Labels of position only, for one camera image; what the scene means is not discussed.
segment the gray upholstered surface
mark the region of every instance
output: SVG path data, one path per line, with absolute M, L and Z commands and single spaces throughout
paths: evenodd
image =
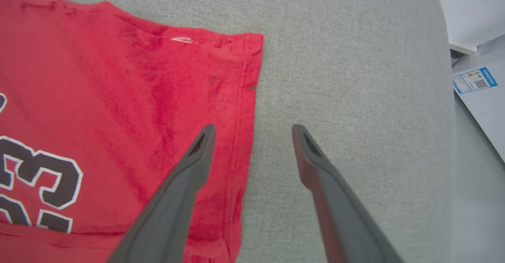
M 449 261 L 455 116 L 438 0 L 108 1 L 163 24 L 265 34 L 238 263 L 325 261 L 293 123 L 407 262 Z

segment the printed number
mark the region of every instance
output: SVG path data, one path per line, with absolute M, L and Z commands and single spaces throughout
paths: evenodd
M 5 94 L 0 93 L 0 112 L 4 110 L 6 105 L 7 105 L 7 97 L 5 96 Z
M 16 162 L 14 171 L 17 178 L 29 186 L 34 187 L 43 172 L 56 175 L 56 182 L 52 187 L 43 186 L 39 189 L 39 197 L 44 204 L 61 210 L 77 200 L 82 172 L 73 159 L 41 150 L 34 152 L 32 148 L 6 136 L 0 136 L 0 155 L 4 157 L 4 161 L 0 163 L 0 187 L 7 190 L 14 187 L 14 172 L 7 169 L 6 163 L 6 159 L 10 159 Z M 0 211 L 7 215 L 11 223 L 31 225 L 23 204 L 19 201 L 5 196 L 0 198 Z M 41 209 L 37 225 L 70 233 L 72 219 Z
M 0 194 L 0 211 L 5 213 L 11 224 L 31 226 L 30 217 L 20 201 Z

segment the red t-shirt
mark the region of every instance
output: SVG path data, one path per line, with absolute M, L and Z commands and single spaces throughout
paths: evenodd
M 105 261 L 208 123 L 213 164 L 184 258 L 235 261 L 262 35 L 109 2 L 0 0 L 0 43 L 2 261 Z

